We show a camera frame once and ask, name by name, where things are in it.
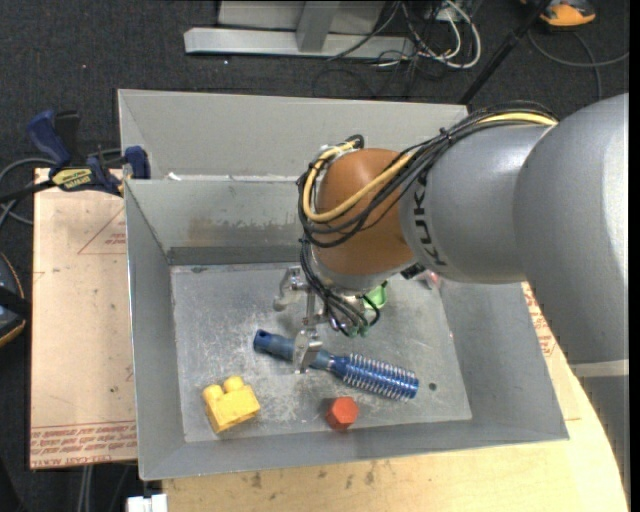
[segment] yellow lego block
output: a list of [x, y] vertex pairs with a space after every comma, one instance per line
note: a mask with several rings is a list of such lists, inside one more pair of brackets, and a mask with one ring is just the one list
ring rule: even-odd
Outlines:
[[260, 410], [253, 389], [243, 382], [242, 377], [229, 377], [223, 386], [224, 391], [217, 384], [202, 391], [207, 416], [216, 433], [253, 418]]

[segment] green object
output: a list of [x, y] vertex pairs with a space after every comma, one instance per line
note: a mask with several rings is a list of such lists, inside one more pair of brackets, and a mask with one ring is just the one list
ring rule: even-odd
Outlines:
[[[377, 288], [374, 288], [366, 295], [367, 299], [373, 302], [378, 309], [383, 308], [384, 305], [387, 303], [386, 287], [387, 287], [387, 282], [385, 281], [383, 284], [381, 284]], [[372, 309], [371, 306], [367, 304], [366, 301], [365, 301], [365, 307]]]

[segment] yellow cable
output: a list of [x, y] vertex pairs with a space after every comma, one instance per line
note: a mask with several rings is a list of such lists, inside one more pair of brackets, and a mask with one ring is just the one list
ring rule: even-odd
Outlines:
[[530, 114], [528, 112], [510, 112], [508, 114], [496, 114], [478, 121], [477, 124], [488, 123], [493, 121], [527, 121], [529, 123], [544, 124], [546, 126], [554, 126], [557, 121], [545, 117], [540, 114]]
[[372, 189], [377, 187], [380, 183], [386, 180], [389, 180], [393, 178], [393, 176], [398, 174], [400, 169], [404, 167], [404, 165], [407, 163], [407, 161], [409, 161], [409, 159], [412, 156], [413, 156], [412, 154], [404, 155], [403, 157], [398, 159], [398, 161], [394, 165], [392, 165], [386, 171], [380, 174], [376, 179], [367, 183], [367, 185], [365, 185], [363, 188], [358, 190], [358, 192], [356, 192], [351, 197], [346, 199], [340, 205], [336, 206], [333, 210], [326, 213], [314, 213], [311, 211], [310, 198], [311, 198], [311, 186], [313, 185], [313, 180], [315, 179], [315, 175], [312, 176], [312, 174], [314, 174], [314, 171], [315, 171], [315, 166], [314, 166], [314, 168], [311, 171], [312, 174], [309, 175], [309, 178], [307, 178], [307, 181], [304, 184], [304, 192], [302, 196], [302, 207], [304, 209], [304, 214], [307, 216], [309, 220], [313, 222], [329, 222], [335, 219], [336, 217], [339, 217], [344, 212], [346, 212], [349, 208], [355, 205], [358, 201], [360, 201], [360, 199], [362, 199]]
[[[557, 124], [557, 121], [545, 117], [540, 114], [532, 114], [528, 112], [510, 112], [507, 114], [496, 114], [491, 117], [487, 117], [478, 121], [477, 124], [486, 123], [486, 122], [497, 122], [497, 121], [525, 121], [535, 124], [542, 124], [546, 126], [554, 126]], [[349, 147], [353, 147], [352, 143], [347, 143]], [[304, 210], [304, 214], [306, 217], [313, 222], [329, 222], [343, 213], [345, 213], [349, 208], [352, 208], [360, 199], [362, 199], [366, 194], [368, 194], [371, 190], [377, 187], [380, 183], [393, 178], [402, 167], [409, 161], [409, 159], [413, 156], [412, 154], [404, 155], [402, 158], [398, 159], [398, 161], [385, 170], [382, 174], [380, 174], [376, 179], [369, 182], [363, 188], [361, 188], [358, 192], [353, 194], [351, 197], [345, 199], [340, 205], [336, 206], [332, 210], [325, 213], [314, 213], [311, 211], [311, 188], [313, 183], [316, 180], [316, 176], [318, 172], [322, 170], [322, 167], [325, 162], [323, 160], [335, 156], [341, 151], [341, 147], [331, 148], [318, 157], [315, 164], [311, 168], [311, 172], [307, 178], [307, 181], [304, 184], [303, 196], [302, 196], [302, 207]]]

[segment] cable bundle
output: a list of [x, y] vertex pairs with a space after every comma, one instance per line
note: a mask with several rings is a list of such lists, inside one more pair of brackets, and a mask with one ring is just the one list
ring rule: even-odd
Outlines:
[[[437, 136], [401, 151], [370, 183], [332, 210], [320, 213], [313, 208], [313, 197], [318, 180], [344, 151], [361, 149], [364, 146], [364, 140], [362, 136], [356, 135], [341, 144], [324, 149], [318, 158], [309, 164], [307, 171], [298, 179], [297, 185], [298, 216], [304, 229], [300, 263], [310, 288], [324, 301], [326, 313], [334, 320], [336, 314], [341, 313], [360, 333], [366, 332], [366, 329], [373, 325], [380, 316], [377, 308], [370, 301], [367, 301], [366, 295], [357, 298], [365, 300], [374, 309], [376, 318], [371, 323], [361, 311], [323, 284], [312, 268], [311, 245], [320, 248], [336, 247], [358, 233], [375, 226], [407, 193], [411, 185], [421, 177], [424, 179], [442, 155], [461, 139], [494, 126], [514, 124], [553, 126], [557, 122], [556, 117], [549, 110], [531, 102], [513, 102], [477, 110], [449, 130], [443, 128]], [[369, 200], [368, 197], [375, 189], [377, 192]], [[379, 208], [391, 194], [398, 190], [400, 192], [397, 197], [386, 206], [377, 219], [367, 223], [376, 208]], [[368, 204], [359, 213], [345, 218], [345, 215], [365, 198], [369, 201]], [[337, 238], [321, 240], [318, 235], [321, 237], [322, 235], [337, 235]], [[340, 323], [338, 323], [338, 327], [344, 334], [352, 335]]]

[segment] red cap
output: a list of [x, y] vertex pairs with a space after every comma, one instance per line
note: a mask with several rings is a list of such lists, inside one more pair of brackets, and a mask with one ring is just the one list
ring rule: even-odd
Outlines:
[[346, 430], [358, 417], [358, 404], [350, 396], [336, 398], [326, 414], [327, 423], [334, 430]]

